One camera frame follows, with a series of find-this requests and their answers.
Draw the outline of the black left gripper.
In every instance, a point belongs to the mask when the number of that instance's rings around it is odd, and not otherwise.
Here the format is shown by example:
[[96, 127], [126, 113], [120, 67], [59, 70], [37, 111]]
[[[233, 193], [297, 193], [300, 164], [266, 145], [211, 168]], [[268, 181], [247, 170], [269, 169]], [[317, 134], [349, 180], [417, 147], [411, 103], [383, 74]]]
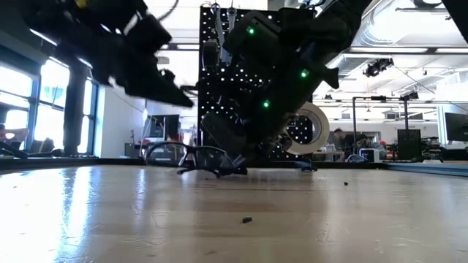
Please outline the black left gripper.
[[127, 95], [179, 107], [193, 107], [193, 101], [175, 84], [168, 69], [159, 71], [156, 57], [141, 53], [125, 42], [107, 38], [93, 42], [86, 51], [95, 80], [121, 86]]

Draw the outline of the clear safety glasses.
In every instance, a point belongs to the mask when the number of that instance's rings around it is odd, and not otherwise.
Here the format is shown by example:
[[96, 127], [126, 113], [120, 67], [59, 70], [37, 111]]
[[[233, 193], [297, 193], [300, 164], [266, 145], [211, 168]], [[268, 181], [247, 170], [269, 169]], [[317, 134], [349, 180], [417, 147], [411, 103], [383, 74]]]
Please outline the clear safety glasses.
[[228, 175], [247, 175], [245, 167], [235, 166], [225, 151], [213, 146], [190, 146], [182, 142], [166, 141], [153, 144], [143, 157], [147, 165], [178, 168], [179, 175], [202, 170], [217, 178]]

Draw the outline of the white tape roll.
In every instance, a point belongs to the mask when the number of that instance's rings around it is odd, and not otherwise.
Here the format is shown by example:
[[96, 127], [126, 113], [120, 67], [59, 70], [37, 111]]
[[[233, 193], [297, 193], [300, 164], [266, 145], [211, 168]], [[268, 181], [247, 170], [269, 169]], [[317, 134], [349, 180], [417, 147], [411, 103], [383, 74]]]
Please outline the white tape roll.
[[[300, 117], [308, 118], [314, 127], [312, 133], [311, 142], [307, 144], [301, 144], [298, 139], [294, 139], [288, 134], [289, 127], [293, 127], [293, 124], [299, 122]], [[284, 133], [288, 139], [291, 139], [291, 143], [284, 146], [284, 150], [293, 155], [307, 155], [314, 153], [321, 149], [321, 147], [327, 142], [330, 133], [330, 124], [326, 114], [315, 104], [306, 102], [295, 114], [295, 117], [288, 125], [284, 128]]]

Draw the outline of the blue board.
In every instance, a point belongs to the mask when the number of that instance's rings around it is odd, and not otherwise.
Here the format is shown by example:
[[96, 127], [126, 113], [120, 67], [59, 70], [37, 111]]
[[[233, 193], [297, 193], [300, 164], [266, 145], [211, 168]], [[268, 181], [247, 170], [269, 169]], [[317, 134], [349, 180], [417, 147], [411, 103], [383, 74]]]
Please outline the blue board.
[[468, 178], [468, 164], [384, 163], [383, 169]]

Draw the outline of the black computer monitor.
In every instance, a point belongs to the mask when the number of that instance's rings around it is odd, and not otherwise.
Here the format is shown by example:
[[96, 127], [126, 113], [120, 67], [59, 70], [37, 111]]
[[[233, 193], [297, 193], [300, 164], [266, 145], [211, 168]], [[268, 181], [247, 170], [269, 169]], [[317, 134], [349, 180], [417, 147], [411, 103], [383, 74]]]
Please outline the black computer monitor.
[[445, 113], [446, 136], [449, 141], [468, 142], [468, 115]]
[[150, 115], [145, 124], [144, 137], [180, 140], [180, 115]]

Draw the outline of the black perforated pegboard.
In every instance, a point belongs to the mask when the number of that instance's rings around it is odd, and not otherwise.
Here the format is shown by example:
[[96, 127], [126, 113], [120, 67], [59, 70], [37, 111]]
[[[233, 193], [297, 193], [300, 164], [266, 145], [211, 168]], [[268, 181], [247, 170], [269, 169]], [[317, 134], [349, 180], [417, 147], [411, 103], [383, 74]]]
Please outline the black perforated pegboard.
[[[272, 20], [276, 25], [281, 25], [278, 10], [258, 10], [267, 19]], [[229, 99], [222, 99], [222, 89], [224, 86], [221, 83], [231, 84], [246, 81], [247, 84], [253, 84], [253, 87], [258, 87], [265, 82], [264, 77], [260, 77], [254, 73], [250, 73], [243, 66], [236, 66], [231, 75], [225, 77], [223, 74], [229, 66], [221, 63], [215, 69], [205, 69], [202, 65], [202, 44], [208, 40], [217, 39], [215, 32], [215, 15], [210, 7], [200, 7], [200, 52], [199, 52], [199, 85], [198, 85], [198, 132], [197, 144], [203, 146], [214, 146], [221, 148], [211, 135], [202, 126], [202, 120], [208, 113], [216, 113], [219, 117], [226, 118], [229, 124], [234, 124], [237, 117], [235, 116], [235, 102]], [[228, 19], [227, 8], [221, 8], [221, 22], [224, 31], [224, 36], [227, 36]], [[303, 155], [292, 154], [281, 150], [279, 146], [268, 154], [269, 161], [310, 161], [310, 158]]]

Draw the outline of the long ceiling light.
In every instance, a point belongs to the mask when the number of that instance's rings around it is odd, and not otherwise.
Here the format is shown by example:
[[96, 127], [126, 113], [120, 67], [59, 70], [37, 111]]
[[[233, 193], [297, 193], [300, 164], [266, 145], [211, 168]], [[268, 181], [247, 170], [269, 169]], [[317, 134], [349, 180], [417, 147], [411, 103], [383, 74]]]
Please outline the long ceiling light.
[[350, 47], [349, 53], [429, 53], [429, 54], [468, 54], [466, 47]]
[[181, 43], [170, 43], [167, 45], [163, 45], [161, 47], [162, 50], [170, 50], [170, 51], [195, 51], [199, 50], [198, 44], [181, 44]]

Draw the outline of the dark building column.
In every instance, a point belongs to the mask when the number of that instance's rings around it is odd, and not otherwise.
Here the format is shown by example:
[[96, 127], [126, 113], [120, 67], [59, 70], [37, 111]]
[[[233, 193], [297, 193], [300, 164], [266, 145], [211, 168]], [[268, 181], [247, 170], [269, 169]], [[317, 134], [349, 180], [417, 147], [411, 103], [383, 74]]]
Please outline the dark building column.
[[87, 80], [87, 66], [71, 58], [68, 61], [69, 83], [64, 108], [64, 152], [68, 156], [78, 154], [83, 122], [83, 104]]

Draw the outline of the person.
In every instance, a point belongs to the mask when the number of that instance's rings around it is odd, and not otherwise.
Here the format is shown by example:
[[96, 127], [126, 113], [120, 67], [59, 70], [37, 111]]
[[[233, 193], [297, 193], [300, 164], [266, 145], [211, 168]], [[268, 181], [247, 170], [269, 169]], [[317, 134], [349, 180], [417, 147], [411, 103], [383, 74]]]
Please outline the person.
[[371, 140], [367, 140], [365, 149], [372, 149], [375, 154], [379, 156], [379, 160], [385, 160], [387, 156], [386, 144], [385, 142], [372, 142]]
[[339, 147], [343, 151], [347, 151], [349, 153], [354, 152], [356, 142], [367, 139], [367, 136], [365, 134], [357, 134], [356, 138], [354, 138], [354, 134], [347, 134], [340, 128], [335, 129], [333, 131], [333, 134], [339, 140]]

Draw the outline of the white box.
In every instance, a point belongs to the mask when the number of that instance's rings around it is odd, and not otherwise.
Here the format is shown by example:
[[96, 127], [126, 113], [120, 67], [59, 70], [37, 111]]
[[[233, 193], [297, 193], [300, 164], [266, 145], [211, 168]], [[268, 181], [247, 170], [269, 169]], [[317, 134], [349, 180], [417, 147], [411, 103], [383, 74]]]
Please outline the white box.
[[368, 162], [378, 163], [381, 162], [380, 150], [376, 148], [361, 148], [359, 150], [360, 157], [364, 158]]

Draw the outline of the small black perforated panel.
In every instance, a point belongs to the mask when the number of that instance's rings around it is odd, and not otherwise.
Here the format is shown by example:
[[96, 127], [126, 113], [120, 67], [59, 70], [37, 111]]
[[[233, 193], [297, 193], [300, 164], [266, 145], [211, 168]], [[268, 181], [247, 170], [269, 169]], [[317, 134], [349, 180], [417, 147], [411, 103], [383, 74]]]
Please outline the small black perforated panel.
[[398, 129], [397, 140], [397, 155], [400, 160], [417, 159], [422, 156], [420, 129]]

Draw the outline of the black ceiling spotlight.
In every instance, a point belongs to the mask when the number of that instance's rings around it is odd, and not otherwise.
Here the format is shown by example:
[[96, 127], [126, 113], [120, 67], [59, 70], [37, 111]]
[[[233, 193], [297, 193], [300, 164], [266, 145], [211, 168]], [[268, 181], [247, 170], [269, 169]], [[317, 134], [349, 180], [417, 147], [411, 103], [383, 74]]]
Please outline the black ceiling spotlight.
[[378, 58], [367, 63], [366, 68], [363, 70], [363, 75], [366, 77], [376, 77], [393, 65], [392, 58]]

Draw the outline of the black aluminium table frame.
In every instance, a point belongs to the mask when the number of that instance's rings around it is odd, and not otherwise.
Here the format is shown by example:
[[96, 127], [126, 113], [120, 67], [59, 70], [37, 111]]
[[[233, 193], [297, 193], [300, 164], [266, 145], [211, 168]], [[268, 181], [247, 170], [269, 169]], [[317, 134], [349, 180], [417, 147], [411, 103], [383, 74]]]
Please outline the black aluminium table frame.
[[[87, 167], [93, 165], [127, 165], [145, 166], [142, 159], [103, 159], [103, 158], [35, 158], [6, 159], [0, 158], [0, 172], [7, 170], [55, 169], [60, 167]], [[293, 169], [306, 166], [300, 161], [269, 161], [250, 164], [248, 168]], [[310, 165], [319, 169], [385, 169], [385, 163], [344, 163], [344, 162], [312, 162]]]

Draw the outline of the black metal stand frame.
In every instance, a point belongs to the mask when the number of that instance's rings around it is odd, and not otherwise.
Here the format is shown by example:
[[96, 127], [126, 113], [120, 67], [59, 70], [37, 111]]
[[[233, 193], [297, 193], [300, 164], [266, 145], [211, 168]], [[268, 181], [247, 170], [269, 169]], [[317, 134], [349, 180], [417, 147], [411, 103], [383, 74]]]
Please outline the black metal stand frame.
[[353, 123], [353, 139], [354, 139], [354, 146], [353, 146], [353, 153], [357, 153], [357, 119], [356, 119], [356, 101], [378, 101], [382, 103], [386, 103], [387, 101], [398, 101], [404, 105], [404, 124], [405, 124], [405, 132], [406, 132], [406, 139], [409, 138], [409, 117], [408, 117], [408, 101], [410, 100], [408, 96], [403, 97], [392, 97], [392, 96], [354, 96], [352, 98], [352, 123]]

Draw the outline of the silver ceiling air duct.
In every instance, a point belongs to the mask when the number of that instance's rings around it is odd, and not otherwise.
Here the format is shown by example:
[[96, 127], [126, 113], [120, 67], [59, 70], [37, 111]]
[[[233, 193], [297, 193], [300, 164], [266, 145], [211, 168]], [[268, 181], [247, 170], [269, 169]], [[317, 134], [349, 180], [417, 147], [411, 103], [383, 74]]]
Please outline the silver ceiling air duct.
[[355, 70], [361, 68], [367, 62], [367, 58], [341, 54], [327, 63], [328, 68], [339, 68], [339, 79], [344, 79]]

